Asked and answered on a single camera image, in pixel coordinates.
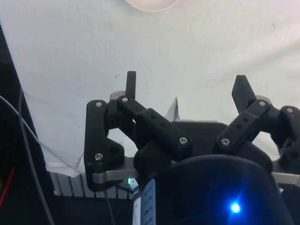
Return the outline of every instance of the label sticker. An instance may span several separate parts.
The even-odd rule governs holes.
[[[155,180],[152,179],[142,192],[141,225],[156,225]]]

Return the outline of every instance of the white fabric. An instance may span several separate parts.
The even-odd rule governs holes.
[[[86,104],[123,90],[128,70],[137,71],[141,104],[164,115],[177,96],[181,119],[231,122],[237,74],[274,106],[300,107],[299,12],[297,0],[181,0],[160,13],[125,0],[0,0],[38,137],[73,166],[83,153]],[[278,156],[269,137],[258,142]],[[49,171],[77,174],[44,157]]]

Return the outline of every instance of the blue led light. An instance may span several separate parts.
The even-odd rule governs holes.
[[[240,212],[240,205],[238,203],[232,203],[230,206],[230,209],[234,213],[239,213]]]

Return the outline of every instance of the black motor housing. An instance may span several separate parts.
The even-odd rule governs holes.
[[[231,209],[233,203],[239,212]],[[240,157],[207,155],[172,165],[142,192],[142,225],[293,225],[269,172]]]

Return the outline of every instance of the white sheet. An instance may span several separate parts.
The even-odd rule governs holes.
[[[86,104],[123,90],[128,70],[137,71],[141,104],[165,114],[178,96],[181,119],[231,122],[237,74],[276,107],[300,107],[299,12],[297,0],[180,0],[161,13],[125,0],[0,0],[38,137],[73,167]],[[278,156],[270,138],[258,143]],[[43,152],[49,171],[77,175]]]

